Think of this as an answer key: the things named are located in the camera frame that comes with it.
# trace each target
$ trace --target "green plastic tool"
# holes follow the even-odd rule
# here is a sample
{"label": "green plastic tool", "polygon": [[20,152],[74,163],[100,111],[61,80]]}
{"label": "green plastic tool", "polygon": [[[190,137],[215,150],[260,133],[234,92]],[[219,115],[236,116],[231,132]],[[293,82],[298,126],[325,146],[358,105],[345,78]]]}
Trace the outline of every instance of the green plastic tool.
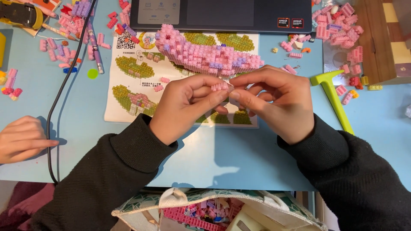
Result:
{"label": "green plastic tool", "polygon": [[332,83],[332,78],[338,74],[341,74],[342,72],[344,72],[344,70],[327,72],[312,77],[310,81],[313,86],[317,86],[319,84],[323,86],[323,89],[326,92],[328,100],[330,101],[332,108],[334,109],[335,114],[337,115],[338,120],[341,123],[342,128],[344,129],[344,131],[354,135],[354,131],[351,127],[350,122],[348,121],[344,109],[342,108],[342,104],[338,98],[337,92],[335,91],[334,84]]}

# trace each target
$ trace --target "ribbed cuff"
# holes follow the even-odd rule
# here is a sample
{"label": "ribbed cuff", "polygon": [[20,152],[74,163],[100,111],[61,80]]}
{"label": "ribbed cuff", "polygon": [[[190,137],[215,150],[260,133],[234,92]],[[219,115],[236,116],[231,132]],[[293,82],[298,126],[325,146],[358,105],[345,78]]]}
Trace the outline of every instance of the ribbed cuff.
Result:
{"label": "ribbed cuff", "polygon": [[344,163],[349,157],[348,144],[344,137],[316,114],[314,122],[314,132],[308,138],[289,145],[277,136],[278,146],[307,170],[323,171]]}
{"label": "ribbed cuff", "polygon": [[149,129],[151,117],[139,114],[120,134],[110,138],[110,143],[128,166],[145,173],[154,172],[161,162],[175,152],[178,143],[162,143]]}

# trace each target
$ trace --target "hand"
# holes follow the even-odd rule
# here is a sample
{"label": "hand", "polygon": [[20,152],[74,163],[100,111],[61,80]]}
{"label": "hand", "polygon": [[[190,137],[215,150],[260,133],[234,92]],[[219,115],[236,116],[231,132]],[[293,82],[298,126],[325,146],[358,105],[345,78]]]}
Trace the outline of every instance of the hand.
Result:
{"label": "hand", "polygon": [[311,134],[314,112],[308,78],[265,65],[230,79],[230,83],[236,89],[230,98],[250,109],[250,117],[261,117],[288,144],[296,144]]}
{"label": "hand", "polygon": [[56,145],[58,141],[46,139],[40,120],[24,116],[0,132],[0,164],[23,161]]}
{"label": "hand", "polygon": [[164,89],[149,128],[161,142],[170,145],[207,111],[215,108],[217,112],[227,114],[227,109],[219,104],[229,93],[225,90],[211,91],[212,85],[223,82],[203,74],[171,81]]}

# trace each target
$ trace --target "black sweatshirt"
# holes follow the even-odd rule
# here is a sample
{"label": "black sweatshirt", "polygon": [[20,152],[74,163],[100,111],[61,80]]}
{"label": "black sweatshirt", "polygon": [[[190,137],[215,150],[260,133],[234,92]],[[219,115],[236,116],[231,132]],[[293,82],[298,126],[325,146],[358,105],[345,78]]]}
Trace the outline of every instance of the black sweatshirt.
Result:
{"label": "black sweatshirt", "polygon": [[[33,230],[110,230],[111,211],[136,195],[177,149],[164,145],[140,114],[120,134],[102,136],[32,218]],[[295,145],[280,137],[300,171],[338,217],[341,231],[411,230],[411,193],[364,140],[336,131],[315,115],[313,134]]]}

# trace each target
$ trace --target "power cord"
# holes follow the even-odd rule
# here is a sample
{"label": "power cord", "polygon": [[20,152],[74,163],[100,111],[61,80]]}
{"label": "power cord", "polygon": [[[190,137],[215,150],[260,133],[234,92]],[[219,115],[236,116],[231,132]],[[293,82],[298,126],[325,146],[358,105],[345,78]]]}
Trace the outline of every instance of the power cord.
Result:
{"label": "power cord", "polygon": [[[47,117],[47,129],[46,129],[46,130],[47,130],[47,139],[48,139],[48,140],[50,139],[50,121],[51,121],[51,115],[53,114],[54,108],[55,108],[58,100],[60,99],[60,95],[61,95],[61,93],[63,92],[64,86],[66,86],[67,80],[69,80],[69,77],[70,77],[70,74],[72,73],[73,67],[76,65],[76,60],[77,60],[77,58],[79,57],[80,50],[81,50],[81,45],[82,45],[82,43],[83,43],[83,37],[84,37],[85,29],[87,28],[87,23],[88,23],[88,20],[90,19],[90,15],[91,15],[91,12],[92,12],[93,9],[94,9],[95,3],[96,3],[96,0],[93,0],[92,3],[91,3],[90,12],[88,13],[86,19],[84,20],[84,26],[83,26],[83,29],[82,29],[82,31],[81,31],[80,42],[79,42],[79,46],[77,47],[77,52],[76,52],[76,55],[75,55],[75,57],[74,57],[74,61],[72,62],[72,65],[70,66],[69,72],[67,73],[66,78],[64,79],[63,84],[61,85],[60,90],[59,90],[58,93],[57,93],[57,96],[56,96],[56,98],[55,98],[55,100],[54,100],[54,103],[53,103],[53,105],[51,106],[50,112],[48,113],[48,117]],[[51,165],[51,148],[50,148],[50,147],[47,148],[47,160],[48,160],[48,171],[50,172],[51,179],[52,179],[53,182],[57,185],[57,184],[58,184],[58,181],[57,181],[56,178],[54,177],[53,168],[52,168],[52,165]]]}

